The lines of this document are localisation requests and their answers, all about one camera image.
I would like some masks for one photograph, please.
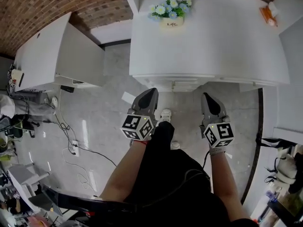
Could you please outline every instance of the flower pot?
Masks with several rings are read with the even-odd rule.
[[[169,17],[162,18],[160,26],[163,28],[176,28],[182,26],[184,23],[183,17],[177,17],[176,19],[171,19]]]

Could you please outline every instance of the tiled floor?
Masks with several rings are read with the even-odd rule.
[[[103,87],[76,89],[73,94],[62,91],[61,111],[64,119],[74,129],[80,146],[102,153],[116,164],[129,149],[129,140],[120,132],[121,118],[130,105],[121,97],[126,91],[134,96],[147,88],[128,75],[130,46],[116,45],[106,48],[105,75],[107,83]],[[211,93],[225,104],[231,121],[235,124],[235,143],[229,146],[227,153],[234,174],[239,195],[242,196],[255,152],[255,135],[258,130],[258,93],[250,91],[240,93],[237,84],[207,83],[192,93],[160,93],[156,115],[163,108],[173,111],[172,124],[176,128],[174,140],[192,158],[203,164],[208,146],[201,139],[199,125],[202,120],[200,97],[203,92]],[[42,124],[36,130],[36,138],[25,135],[17,142],[20,163],[30,163],[29,152],[36,165],[49,171],[51,175],[46,183],[73,192],[93,195],[94,192],[82,184],[85,171],[93,171],[97,194],[103,190],[114,165],[97,154],[80,150],[80,157],[71,155],[67,149],[67,139],[56,124]],[[205,169],[211,175],[210,159]]]

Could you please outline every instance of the red wristband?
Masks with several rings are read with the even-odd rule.
[[[141,142],[144,145],[147,145],[147,143],[148,143],[148,140],[147,141],[134,140],[134,141]]]

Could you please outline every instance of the power outlet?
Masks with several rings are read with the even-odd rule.
[[[72,141],[72,144],[73,145],[76,145],[76,146],[79,146],[79,142],[77,142],[76,140],[73,140]],[[75,155],[74,156],[76,156],[76,157],[79,157],[79,148],[78,147],[75,147],[75,146],[71,146],[71,152],[72,153],[75,153]]]

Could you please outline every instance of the brick ceiling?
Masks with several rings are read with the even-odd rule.
[[[127,0],[0,0],[0,8],[0,53],[9,56],[68,12],[74,12],[70,22],[80,30],[133,17]]]

